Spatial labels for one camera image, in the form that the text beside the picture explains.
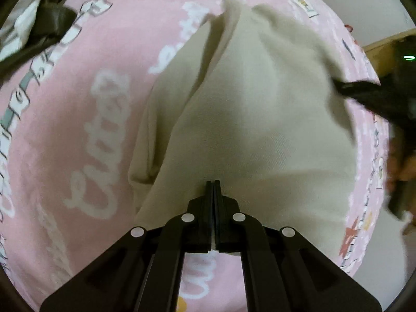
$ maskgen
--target pink blanket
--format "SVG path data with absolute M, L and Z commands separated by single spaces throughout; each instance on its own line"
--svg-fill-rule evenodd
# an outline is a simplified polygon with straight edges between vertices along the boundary
M 268 3 L 338 52 L 347 80 L 377 80 L 321 0 Z M 0 89 L 0 261 L 26 301 L 42 301 L 134 226 L 127 171 L 157 75 L 221 0 L 67 0 L 78 18 L 61 42 Z M 334 261 L 353 275 L 383 201 L 388 127 L 348 101 L 356 187 Z M 246 311 L 240 259 L 187 255 L 178 311 Z

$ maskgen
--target white fabric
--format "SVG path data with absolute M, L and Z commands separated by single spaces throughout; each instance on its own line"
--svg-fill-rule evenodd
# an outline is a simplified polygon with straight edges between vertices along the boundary
M 22 49 L 35 23 L 40 0 L 19 0 L 0 29 L 0 61 Z
M 267 6 L 224 0 L 161 73 L 129 171 L 136 222 L 162 226 L 219 179 L 265 226 L 339 254 L 355 183 L 341 78 L 318 36 Z

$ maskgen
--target fabric fold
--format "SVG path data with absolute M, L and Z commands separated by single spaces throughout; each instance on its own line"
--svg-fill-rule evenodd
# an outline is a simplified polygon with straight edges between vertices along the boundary
M 164 225 L 207 180 L 263 225 L 292 226 L 329 257 L 344 236 L 355 141 L 342 78 L 312 30 L 224 0 L 158 77 L 128 179 L 136 223 Z

